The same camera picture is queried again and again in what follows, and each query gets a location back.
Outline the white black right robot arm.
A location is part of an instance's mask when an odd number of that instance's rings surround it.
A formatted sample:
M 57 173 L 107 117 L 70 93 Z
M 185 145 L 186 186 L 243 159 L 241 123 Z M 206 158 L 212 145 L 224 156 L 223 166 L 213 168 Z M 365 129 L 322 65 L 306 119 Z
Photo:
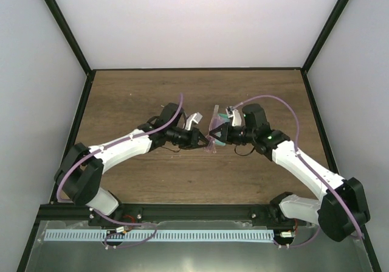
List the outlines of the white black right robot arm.
M 255 152 L 290 172 L 314 194 L 313 199 L 292 192 L 275 197 L 270 202 L 275 224 L 303 220 L 319 225 L 331 240 L 341 242 L 360 234 L 370 220 L 362 183 L 326 169 L 296 147 L 288 135 L 271 128 L 259 104 L 246 105 L 241 111 L 228 108 L 225 115 L 214 113 L 209 135 L 221 144 L 252 145 Z

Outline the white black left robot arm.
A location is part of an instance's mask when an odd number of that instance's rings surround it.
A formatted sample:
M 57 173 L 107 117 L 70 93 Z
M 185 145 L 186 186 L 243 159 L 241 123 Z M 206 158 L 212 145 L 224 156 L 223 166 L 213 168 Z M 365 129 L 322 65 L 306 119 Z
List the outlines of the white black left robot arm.
M 125 136 L 90 147 L 75 144 L 54 176 L 57 193 L 64 193 L 77 206 L 98 211 L 108 224 L 119 225 L 124 210 L 119 199 L 101 187 L 102 176 L 114 166 L 164 147 L 167 142 L 181 150 L 208 146 L 208 139 L 197 128 L 201 119 L 201 113 L 186 116 L 178 104 L 169 103 L 158 116 Z

